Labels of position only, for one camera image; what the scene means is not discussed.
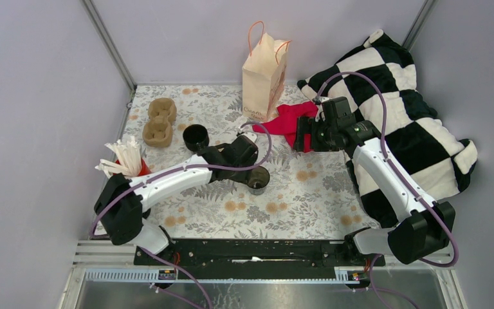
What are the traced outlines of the floral table mat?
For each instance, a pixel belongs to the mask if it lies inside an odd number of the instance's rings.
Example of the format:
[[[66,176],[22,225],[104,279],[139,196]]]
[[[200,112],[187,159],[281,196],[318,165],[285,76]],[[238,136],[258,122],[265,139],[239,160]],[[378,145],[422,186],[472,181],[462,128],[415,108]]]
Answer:
[[[191,156],[183,131],[192,124],[208,130],[210,144],[229,143],[246,122],[241,112],[239,86],[139,86],[124,134],[141,138],[149,104],[171,98],[177,107],[174,138],[169,147],[142,146],[152,172]],[[346,168],[346,157],[336,153],[296,153],[282,136],[259,135],[270,182],[261,195],[243,184],[214,182],[174,194],[155,206],[148,220],[174,238],[342,239],[378,223],[361,206]]]

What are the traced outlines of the beige paper bag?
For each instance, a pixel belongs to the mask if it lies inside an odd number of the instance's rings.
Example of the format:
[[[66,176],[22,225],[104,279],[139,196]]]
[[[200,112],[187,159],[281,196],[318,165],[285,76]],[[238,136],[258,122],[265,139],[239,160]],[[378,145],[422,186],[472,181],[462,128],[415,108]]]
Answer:
[[[248,31],[249,53],[242,66],[242,114],[254,120],[267,121],[284,91],[290,41],[276,40],[265,29],[253,42]]]

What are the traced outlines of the red ribbed cup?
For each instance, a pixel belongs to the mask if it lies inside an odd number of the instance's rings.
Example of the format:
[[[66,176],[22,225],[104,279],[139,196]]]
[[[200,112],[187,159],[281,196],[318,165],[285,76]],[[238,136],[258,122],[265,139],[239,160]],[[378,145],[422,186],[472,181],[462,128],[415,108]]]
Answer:
[[[125,162],[126,167],[113,167],[114,173],[122,173],[126,177],[144,176],[151,173],[143,158],[126,159]]]

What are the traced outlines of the black white checkered blanket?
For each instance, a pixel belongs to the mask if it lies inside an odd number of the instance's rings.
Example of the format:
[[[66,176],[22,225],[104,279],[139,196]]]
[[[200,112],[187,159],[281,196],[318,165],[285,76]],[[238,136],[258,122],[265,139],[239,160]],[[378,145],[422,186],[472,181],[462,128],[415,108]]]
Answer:
[[[384,131],[394,158],[436,200],[470,185],[478,155],[475,144],[443,126],[417,91],[411,54],[383,30],[297,85],[307,98],[347,98],[357,121],[368,120]]]

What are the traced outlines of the black ribbed cup stack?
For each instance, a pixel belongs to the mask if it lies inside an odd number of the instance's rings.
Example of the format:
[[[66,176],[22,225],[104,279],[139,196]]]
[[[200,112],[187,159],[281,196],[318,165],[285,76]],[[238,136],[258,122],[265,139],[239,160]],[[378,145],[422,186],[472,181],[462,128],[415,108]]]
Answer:
[[[183,131],[183,141],[189,151],[197,153],[209,145],[208,131],[201,124],[192,124]]]

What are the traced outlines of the red cloth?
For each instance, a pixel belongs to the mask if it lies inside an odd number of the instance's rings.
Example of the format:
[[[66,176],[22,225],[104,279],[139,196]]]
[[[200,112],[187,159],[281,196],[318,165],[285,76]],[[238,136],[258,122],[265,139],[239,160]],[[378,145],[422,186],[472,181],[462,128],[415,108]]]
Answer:
[[[263,123],[263,126],[271,135],[282,135],[287,143],[293,148],[296,132],[297,120],[299,117],[315,117],[318,107],[311,101],[301,104],[287,105],[282,104],[277,107],[278,117]]]

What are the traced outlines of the brown pulp cup carrier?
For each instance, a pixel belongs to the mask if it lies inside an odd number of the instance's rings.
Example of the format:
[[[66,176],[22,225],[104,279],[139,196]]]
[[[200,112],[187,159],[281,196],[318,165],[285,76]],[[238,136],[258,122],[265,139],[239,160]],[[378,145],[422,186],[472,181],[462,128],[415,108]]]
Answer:
[[[172,125],[176,120],[177,108],[171,98],[157,98],[149,104],[149,121],[144,125],[142,138],[151,147],[169,147],[173,139]]]

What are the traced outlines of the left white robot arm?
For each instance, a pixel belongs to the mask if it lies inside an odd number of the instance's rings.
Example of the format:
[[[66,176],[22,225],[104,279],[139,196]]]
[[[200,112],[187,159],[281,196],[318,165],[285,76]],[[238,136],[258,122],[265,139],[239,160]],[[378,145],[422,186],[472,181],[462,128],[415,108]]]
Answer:
[[[215,181],[247,184],[258,159],[256,135],[242,133],[230,144],[202,149],[198,154],[160,172],[126,178],[113,175],[95,205],[96,218],[111,243],[132,244],[149,251],[157,264],[174,255],[164,229],[149,223],[144,215],[165,198]]]

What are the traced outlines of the dark translucent coffee cup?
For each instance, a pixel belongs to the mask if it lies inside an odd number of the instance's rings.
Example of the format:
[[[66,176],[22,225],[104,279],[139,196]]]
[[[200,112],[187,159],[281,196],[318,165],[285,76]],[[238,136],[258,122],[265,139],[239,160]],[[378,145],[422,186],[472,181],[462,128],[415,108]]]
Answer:
[[[269,171],[262,166],[258,166],[250,171],[246,185],[251,194],[261,195],[265,192],[269,182]]]

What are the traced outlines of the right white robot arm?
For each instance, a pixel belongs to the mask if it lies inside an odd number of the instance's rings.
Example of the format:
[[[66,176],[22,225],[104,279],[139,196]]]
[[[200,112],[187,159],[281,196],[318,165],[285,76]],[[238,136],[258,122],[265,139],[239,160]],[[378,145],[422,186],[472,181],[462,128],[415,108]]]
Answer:
[[[456,247],[451,237],[454,208],[437,202],[418,186],[388,150],[376,126],[368,120],[357,121],[344,97],[326,100],[321,107],[317,117],[298,118],[294,150],[304,148],[306,135],[315,152],[344,150],[375,181],[398,220],[394,227],[346,235],[346,262],[359,265],[369,255],[387,254],[410,264],[448,245]]]

